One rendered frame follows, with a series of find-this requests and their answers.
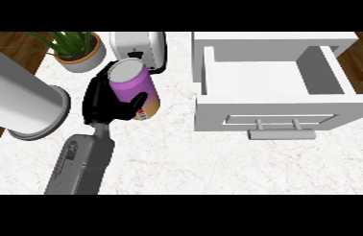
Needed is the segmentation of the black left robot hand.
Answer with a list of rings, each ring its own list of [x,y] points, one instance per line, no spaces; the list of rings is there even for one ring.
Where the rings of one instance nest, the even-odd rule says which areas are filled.
[[[128,102],[121,102],[110,88],[107,70],[110,61],[90,80],[82,100],[84,124],[109,124],[115,119],[128,121],[143,107],[147,93],[140,92]]]

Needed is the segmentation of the purple and orange can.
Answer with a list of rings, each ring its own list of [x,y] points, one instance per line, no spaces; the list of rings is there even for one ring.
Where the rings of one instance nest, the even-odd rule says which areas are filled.
[[[147,66],[137,58],[121,59],[109,68],[107,80],[121,102],[128,103],[140,92],[147,93],[141,108],[135,111],[134,120],[147,120],[160,107],[160,99],[149,75]]]

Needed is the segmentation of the white open drawer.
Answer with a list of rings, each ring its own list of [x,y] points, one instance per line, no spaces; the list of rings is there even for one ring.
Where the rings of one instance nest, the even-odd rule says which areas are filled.
[[[363,94],[327,46],[293,61],[218,61],[203,49],[194,130],[332,130],[361,118]]]

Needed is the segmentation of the white drawer cabinet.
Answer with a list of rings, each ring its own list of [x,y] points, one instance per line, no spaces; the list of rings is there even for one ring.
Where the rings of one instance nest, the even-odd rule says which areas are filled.
[[[309,46],[327,46],[337,57],[355,40],[354,32],[191,32],[193,82],[205,47],[216,61],[293,61]]]

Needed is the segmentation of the potted green plant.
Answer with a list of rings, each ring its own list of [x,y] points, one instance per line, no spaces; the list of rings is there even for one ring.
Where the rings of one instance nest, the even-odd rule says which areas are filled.
[[[94,32],[50,32],[53,40],[45,40],[33,32],[26,32],[51,49],[51,56],[72,73],[91,71],[106,57],[106,48]]]

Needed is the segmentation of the white toaster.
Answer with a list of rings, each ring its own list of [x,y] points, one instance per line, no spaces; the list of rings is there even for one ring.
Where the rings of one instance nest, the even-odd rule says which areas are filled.
[[[149,73],[160,74],[166,65],[165,32],[110,32],[109,44],[116,59],[137,58]]]

